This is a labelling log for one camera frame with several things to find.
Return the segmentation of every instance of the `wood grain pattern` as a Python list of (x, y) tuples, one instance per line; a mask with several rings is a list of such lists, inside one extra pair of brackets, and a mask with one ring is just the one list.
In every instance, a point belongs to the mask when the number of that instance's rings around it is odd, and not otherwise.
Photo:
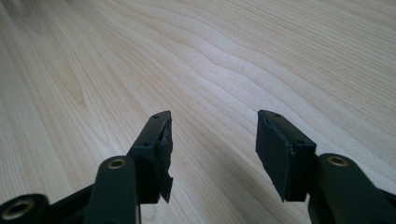
[(283, 114), (396, 193), (396, 4), (389, 0), (0, 2), (0, 203), (91, 184), (171, 110), (171, 201), (145, 223), (308, 223), (254, 149)]

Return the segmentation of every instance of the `wood grain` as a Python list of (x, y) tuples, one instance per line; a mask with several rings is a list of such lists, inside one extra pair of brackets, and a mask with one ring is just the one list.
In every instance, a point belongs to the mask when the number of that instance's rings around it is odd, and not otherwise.
[(309, 223), (255, 149), (276, 111), (396, 193), (389, 0), (0, 2), (0, 203), (52, 202), (171, 110), (171, 201), (145, 223)]

